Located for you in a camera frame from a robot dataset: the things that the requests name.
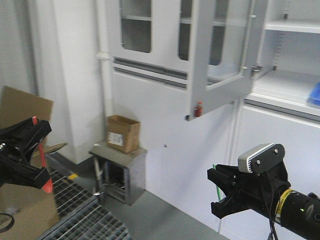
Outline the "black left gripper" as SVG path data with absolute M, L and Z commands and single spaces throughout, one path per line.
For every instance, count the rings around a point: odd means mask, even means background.
M 30 165 L 31 158 L 52 131 L 47 120 L 31 118 L 0 130 L 0 186 L 12 184 L 41 189 L 51 178 L 44 167 Z

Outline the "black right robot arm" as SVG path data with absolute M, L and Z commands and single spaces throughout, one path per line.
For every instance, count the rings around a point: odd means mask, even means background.
M 269 220 L 272 233 L 277 223 L 306 240 L 320 238 L 320 200 L 291 189 L 283 162 L 262 173 L 218 164 L 207 170 L 207 178 L 225 195 L 211 203 L 211 212 L 219 219 L 253 210 Z

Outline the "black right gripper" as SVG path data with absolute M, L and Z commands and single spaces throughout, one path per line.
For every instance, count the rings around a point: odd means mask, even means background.
M 237 166 L 217 164 L 207 170 L 207 179 L 217 184 L 226 196 L 211 203 L 211 213 L 226 216 L 253 210 L 270 221 L 275 220 L 276 205 L 291 184 L 284 162 L 260 174 L 243 173 Z

